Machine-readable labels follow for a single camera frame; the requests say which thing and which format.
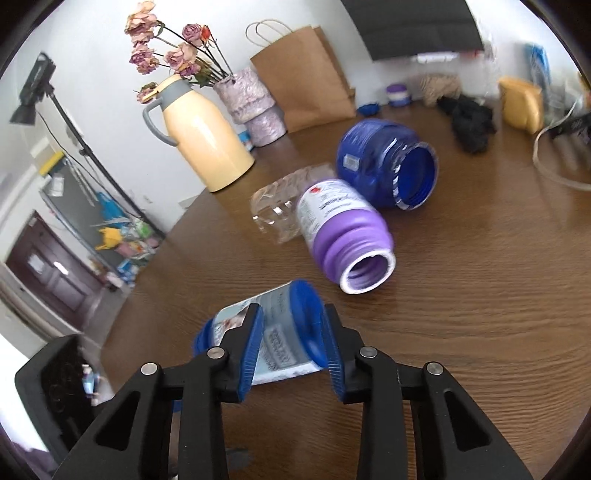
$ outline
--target blue jar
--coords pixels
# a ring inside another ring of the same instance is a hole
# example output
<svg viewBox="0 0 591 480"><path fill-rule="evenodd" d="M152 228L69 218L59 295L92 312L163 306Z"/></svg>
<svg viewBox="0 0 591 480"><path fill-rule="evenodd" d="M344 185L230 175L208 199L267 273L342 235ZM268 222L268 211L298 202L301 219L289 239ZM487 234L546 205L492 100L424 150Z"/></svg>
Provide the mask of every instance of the blue jar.
<svg viewBox="0 0 591 480"><path fill-rule="evenodd" d="M439 162L432 147L408 127L366 119L341 140L336 170L374 207L411 210L431 195Z"/></svg>
<svg viewBox="0 0 591 480"><path fill-rule="evenodd" d="M327 367L322 342L324 304L304 280L294 280L220 310L195 337L193 355L218 346L240 326L251 303L263 310L264 332L252 385L317 372Z"/></svg>

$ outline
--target purple bottle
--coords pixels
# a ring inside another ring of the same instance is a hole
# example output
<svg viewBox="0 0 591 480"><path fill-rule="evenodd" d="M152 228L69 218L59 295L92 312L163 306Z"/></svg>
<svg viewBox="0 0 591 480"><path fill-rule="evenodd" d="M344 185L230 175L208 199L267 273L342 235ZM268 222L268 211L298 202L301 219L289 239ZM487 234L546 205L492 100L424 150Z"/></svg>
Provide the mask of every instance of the purple bottle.
<svg viewBox="0 0 591 480"><path fill-rule="evenodd" d="M345 293L373 290L394 271L394 241L386 222L344 180L309 187L296 215L316 264Z"/></svg>

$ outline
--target brown door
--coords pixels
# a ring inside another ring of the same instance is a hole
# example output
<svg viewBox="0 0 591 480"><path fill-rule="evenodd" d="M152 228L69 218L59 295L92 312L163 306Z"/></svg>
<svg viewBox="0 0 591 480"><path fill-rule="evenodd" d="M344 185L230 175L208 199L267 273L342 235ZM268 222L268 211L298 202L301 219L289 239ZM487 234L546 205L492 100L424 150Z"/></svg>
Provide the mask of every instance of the brown door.
<svg viewBox="0 0 591 480"><path fill-rule="evenodd" d="M12 248L6 264L51 310L82 330L96 307L102 283L37 213Z"/></svg>

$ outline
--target metal screw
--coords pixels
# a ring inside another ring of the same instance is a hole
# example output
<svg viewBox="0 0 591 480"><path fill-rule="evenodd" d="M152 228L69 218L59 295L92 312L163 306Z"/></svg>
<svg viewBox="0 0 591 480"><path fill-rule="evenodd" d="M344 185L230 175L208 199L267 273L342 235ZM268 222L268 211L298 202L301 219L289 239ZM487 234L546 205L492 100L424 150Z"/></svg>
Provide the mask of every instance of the metal screw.
<svg viewBox="0 0 591 480"><path fill-rule="evenodd" d="M153 362L150 362L149 364L142 365L141 372L144 375L152 375L152 374L155 374L157 371L158 371L158 365L156 365Z"/></svg>
<svg viewBox="0 0 591 480"><path fill-rule="evenodd" d="M207 356L209 358L221 358L226 354L226 352L224 351L224 349L220 346L214 346L211 347L208 351L207 351Z"/></svg>
<svg viewBox="0 0 591 480"><path fill-rule="evenodd" d="M365 358L374 358L378 356L378 351L372 346L363 346L360 348L359 353Z"/></svg>
<svg viewBox="0 0 591 480"><path fill-rule="evenodd" d="M427 372L431 375L441 375L443 373L443 365L437 362L430 362L427 364Z"/></svg>

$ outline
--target wood grain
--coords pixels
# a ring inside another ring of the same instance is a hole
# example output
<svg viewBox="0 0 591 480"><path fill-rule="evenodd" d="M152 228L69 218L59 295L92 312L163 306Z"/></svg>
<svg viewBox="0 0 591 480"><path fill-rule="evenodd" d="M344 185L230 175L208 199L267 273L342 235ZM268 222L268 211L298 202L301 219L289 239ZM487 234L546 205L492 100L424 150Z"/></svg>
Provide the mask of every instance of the wood grain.
<svg viewBox="0 0 591 480"><path fill-rule="evenodd" d="M119 388L144 362L186 362L219 309L305 278L366 344L409 365L445 364L539 479L591 404L591 196L542 179L524 132L502 127L473 157L435 109L384 115L414 128L440 160L423 207L382 212L396 242L390 280L348 296L323 277L301 238L274 245L251 220L253 192L334 161L355 121L301 131L259 149L235 184L196 199L141 273L102 363ZM540 157L556 162L548 141ZM257 386L224 416L228 446L254 456L235 479L355 477L361 410L337 402L324 372Z"/></svg>

